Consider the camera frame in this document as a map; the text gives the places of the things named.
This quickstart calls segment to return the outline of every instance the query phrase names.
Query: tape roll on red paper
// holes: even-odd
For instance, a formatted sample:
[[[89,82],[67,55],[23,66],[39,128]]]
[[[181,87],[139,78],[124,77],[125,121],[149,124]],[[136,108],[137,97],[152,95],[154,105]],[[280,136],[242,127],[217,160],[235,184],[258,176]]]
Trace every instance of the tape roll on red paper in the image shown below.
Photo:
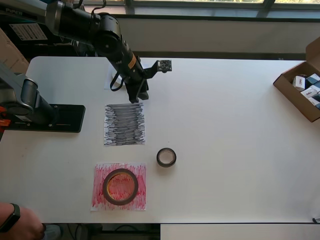
[[[126,174],[128,175],[132,181],[133,181],[133,191],[131,193],[131,195],[129,197],[127,197],[126,199],[123,199],[123,200],[117,200],[117,199],[114,199],[112,196],[111,196],[111,193],[110,193],[110,182],[111,180],[118,176],[118,175],[122,175],[122,174]],[[104,179],[104,182],[103,182],[103,186],[102,186],[102,189],[103,189],[103,196],[105,197],[105,199],[113,204],[113,205],[117,205],[117,206],[123,206],[123,205],[127,205],[128,203],[130,203],[137,195],[137,192],[138,192],[138,179],[136,177],[136,175],[128,170],[128,169],[125,169],[125,168],[119,168],[119,169],[116,169],[116,170],[113,170],[112,172],[110,172],[106,178]]]

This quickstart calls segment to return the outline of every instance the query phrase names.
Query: tape roll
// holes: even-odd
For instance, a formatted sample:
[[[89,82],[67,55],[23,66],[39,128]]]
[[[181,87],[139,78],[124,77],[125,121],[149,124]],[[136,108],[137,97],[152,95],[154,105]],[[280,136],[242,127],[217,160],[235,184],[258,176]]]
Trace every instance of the tape roll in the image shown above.
[[[120,174],[127,174],[129,175],[132,180],[133,180],[133,184],[134,184],[134,188],[133,188],[133,192],[132,194],[124,199],[124,200],[116,200],[114,199],[111,195],[110,195],[110,192],[109,192],[109,183],[110,181],[117,175],[120,175]],[[128,203],[130,203],[137,195],[137,192],[138,192],[138,179],[136,177],[136,175],[128,170],[128,169],[125,169],[125,168],[119,168],[119,169],[116,169],[116,170],[113,170],[112,172],[110,172],[106,178],[104,179],[103,181],[103,186],[102,186],[102,191],[103,191],[103,196],[105,197],[105,199],[113,204],[113,205],[117,205],[117,206],[123,206],[123,205],[126,205]]]
[[[169,153],[169,157],[172,158],[172,160],[168,163],[163,162],[162,157],[164,157],[164,154]],[[156,161],[157,163],[164,168],[168,168],[171,167],[172,165],[174,165],[176,163],[177,160],[177,155],[175,153],[175,151],[173,151],[171,148],[169,147],[165,147],[162,148],[160,151],[158,151],[157,155],[156,155]]]

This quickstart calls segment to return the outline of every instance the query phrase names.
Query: person's hand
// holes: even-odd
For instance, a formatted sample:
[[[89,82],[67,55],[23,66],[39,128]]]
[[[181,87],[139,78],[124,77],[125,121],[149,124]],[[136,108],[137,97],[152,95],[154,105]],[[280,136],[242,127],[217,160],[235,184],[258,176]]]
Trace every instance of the person's hand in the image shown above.
[[[30,209],[20,207],[20,219],[8,231],[0,233],[0,240],[41,240],[45,227]]]

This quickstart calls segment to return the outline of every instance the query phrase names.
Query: metal base plate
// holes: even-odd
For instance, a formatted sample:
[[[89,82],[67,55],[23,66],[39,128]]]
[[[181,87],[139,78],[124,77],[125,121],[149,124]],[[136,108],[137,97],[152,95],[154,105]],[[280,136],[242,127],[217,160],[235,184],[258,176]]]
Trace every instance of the metal base plate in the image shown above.
[[[10,126],[5,130],[80,133],[86,108],[83,105],[50,104],[57,111],[57,119],[48,125],[39,125],[11,116]]]

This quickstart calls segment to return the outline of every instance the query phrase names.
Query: small white box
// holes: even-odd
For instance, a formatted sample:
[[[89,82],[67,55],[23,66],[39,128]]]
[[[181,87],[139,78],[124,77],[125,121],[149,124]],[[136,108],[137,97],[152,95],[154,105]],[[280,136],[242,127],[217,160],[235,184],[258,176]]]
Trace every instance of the small white box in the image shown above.
[[[306,79],[303,76],[295,76],[292,85],[298,89],[299,92],[305,90]]]
[[[312,74],[311,76],[309,76],[308,78],[311,78],[311,79],[315,79],[316,81],[320,81],[320,76],[318,76],[317,74]]]
[[[309,100],[314,106],[320,104],[320,101],[317,101],[317,100],[315,100],[315,99],[312,98],[312,97],[308,98],[308,100]]]
[[[309,87],[308,89],[304,90],[301,92],[303,96],[305,96],[307,99],[313,97],[316,95],[318,92],[312,87]]]
[[[310,88],[316,90],[317,93],[320,92],[320,87],[316,86],[316,85],[311,85]]]

